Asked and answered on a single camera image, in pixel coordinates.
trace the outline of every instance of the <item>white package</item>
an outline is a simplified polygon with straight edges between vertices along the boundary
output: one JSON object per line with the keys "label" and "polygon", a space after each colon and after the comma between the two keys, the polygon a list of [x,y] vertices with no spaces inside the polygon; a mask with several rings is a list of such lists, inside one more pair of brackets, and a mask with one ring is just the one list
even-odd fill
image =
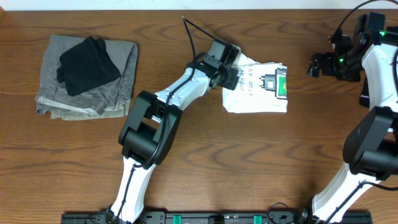
{"label": "white package", "polygon": [[241,54],[236,65],[239,82],[235,90],[223,88],[223,106],[230,113],[287,111],[287,67],[259,63]]}

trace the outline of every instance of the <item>wooden table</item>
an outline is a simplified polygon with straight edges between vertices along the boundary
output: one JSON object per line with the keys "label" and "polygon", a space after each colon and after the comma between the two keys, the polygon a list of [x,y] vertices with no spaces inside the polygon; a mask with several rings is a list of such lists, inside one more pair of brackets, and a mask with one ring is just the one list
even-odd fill
{"label": "wooden table", "polygon": [[[133,41],[139,46],[134,95],[163,90],[192,52],[184,15],[239,45],[258,62],[288,66],[286,114],[232,114],[221,88],[185,111],[173,147],[154,171],[145,204],[170,211],[300,208],[340,168],[349,132],[367,114],[363,83],[305,75],[315,52],[348,11],[3,12],[0,21],[0,223],[60,223],[64,212],[106,208],[118,193],[123,162],[118,135],[126,118],[51,120],[37,115],[35,94],[51,34]],[[351,35],[355,12],[344,25]],[[397,11],[376,11],[397,25]],[[210,39],[193,30],[197,52]],[[398,185],[391,177],[385,185]],[[371,189],[353,208],[375,223],[398,219],[398,194]]]}

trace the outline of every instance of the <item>gray cloth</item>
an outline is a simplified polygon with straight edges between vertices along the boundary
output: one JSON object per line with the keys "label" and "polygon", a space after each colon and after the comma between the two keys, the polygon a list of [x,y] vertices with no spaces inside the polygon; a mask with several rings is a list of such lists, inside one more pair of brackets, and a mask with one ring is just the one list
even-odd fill
{"label": "gray cloth", "polygon": [[36,96],[37,113],[51,111],[51,118],[68,120],[120,117],[128,114],[134,84],[138,49],[135,43],[105,40],[106,51],[121,72],[121,78],[69,96],[64,83],[57,81],[61,54],[84,38],[52,35],[44,53],[40,72],[40,90]]}

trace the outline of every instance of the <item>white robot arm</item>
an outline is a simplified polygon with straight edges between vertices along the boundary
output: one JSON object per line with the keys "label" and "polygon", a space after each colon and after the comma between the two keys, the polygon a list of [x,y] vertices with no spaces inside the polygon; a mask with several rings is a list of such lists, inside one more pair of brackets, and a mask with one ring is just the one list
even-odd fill
{"label": "white robot arm", "polygon": [[[155,94],[139,93],[119,136],[124,172],[118,197],[111,207],[112,220],[133,223],[138,218],[144,208],[150,175],[170,150],[182,111],[217,85],[235,89],[238,70],[231,66],[239,60],[240,53],[239,47],[215,39],[209,52],[188,63],[175,83]],[[160,123],[159,128],[144,123],[143,118]]]}
{"label": "white robot arm", "polygon": [[307,74],[360,81],[368,79],[370,112],[347,137],[344,163],[328,186],[312,198],[311,217],[304,223],[340,222],[345,211],[374,184],[398,170],[398,143],[384,136],[398,131],[398,34],[384,31],[384,15],[358,18],[353,40],[338,29],[330,38],[334,53],[313,56]]}

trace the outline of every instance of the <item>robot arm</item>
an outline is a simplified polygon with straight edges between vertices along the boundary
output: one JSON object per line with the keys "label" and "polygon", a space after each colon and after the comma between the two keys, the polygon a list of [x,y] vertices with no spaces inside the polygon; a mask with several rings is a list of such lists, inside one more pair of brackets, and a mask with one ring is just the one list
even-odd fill
{"label": "robot arm", "polygon": [[304,223],[340,222],[345,211],[371,187],[365,182],[378,184],[397,174],[398,143],[384,139],[389,128],[398,129],[398,113],[374,107],[347,137],[345,162],[328,186],[314,196],[311,215]]}
{"label": "robot arm", "polygon": [[[188,63],[184,74],[168,88],[155,94],[146,91],[139,93],[119,136],[119,143],[123,145],[124,172],[111,211],[115,216],[120,213],[120,220],[133,223],[141,214],[150,175],[169,152],[182,111],[217,85],[232,90],[236,88],[238,70],[231,66],[238,60],[239,54],[239,47],[214,40],[203,61]],[[167,98],[173,91],[169,106],[165,109]],[[149,126],[143,122],[144,118],[160,123],[159,128]]]}

